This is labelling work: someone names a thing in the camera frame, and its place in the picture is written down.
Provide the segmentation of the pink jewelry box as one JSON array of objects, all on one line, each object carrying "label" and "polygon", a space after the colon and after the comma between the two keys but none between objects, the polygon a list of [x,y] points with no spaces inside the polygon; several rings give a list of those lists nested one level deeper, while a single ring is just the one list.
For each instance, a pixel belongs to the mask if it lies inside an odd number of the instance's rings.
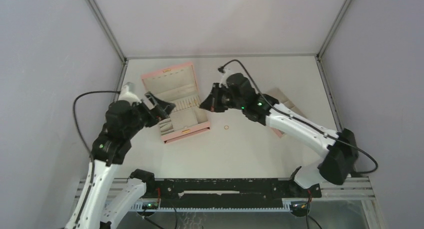
[{"label": "pink jewelry box", "polygon": [[211,129],[207,112],[200,109],[200,97],[194,65],[174,65],[141,76],[145,89],[175,108],[159,123],[160,137],[167,144]]}]

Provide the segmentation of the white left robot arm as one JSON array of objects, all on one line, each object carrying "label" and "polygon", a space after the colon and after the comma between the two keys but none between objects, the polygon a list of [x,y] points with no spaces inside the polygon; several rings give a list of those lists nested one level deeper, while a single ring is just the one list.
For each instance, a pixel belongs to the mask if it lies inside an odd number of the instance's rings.
[{"label": "white left robot arm", "polygon": [[132,147],[131,139],[142,129],[168,119],[176,107],[151,92],[145,96],[152,108],[132,92],[121,90],[117,94],[118,100],[108,106],[105,123],[87,150],[87,178],[67,229],[115,229],[139,198],[149,198],[156,192],[154,174],[137,169],[129,176],[125,188],[106,204],[115,175]]}]

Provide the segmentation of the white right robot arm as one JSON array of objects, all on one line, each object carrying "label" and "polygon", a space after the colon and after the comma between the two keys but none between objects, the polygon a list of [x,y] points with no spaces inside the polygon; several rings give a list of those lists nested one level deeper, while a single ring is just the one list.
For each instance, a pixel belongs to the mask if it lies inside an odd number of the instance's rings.
[{"label": "white right robot arm", "polygon": [[254,89],[241,73],[231,74],[225,83],[214,83],[199,107],[212,113],[240,110],[250,121],[295,137],[317,153],[317,161],[293,172],[289,192],[295,197],[302,197],[322,182],[343,185],[359,157],[356,147],[349,142],[351,131],[338,132],[306,119],[274,97]]}]

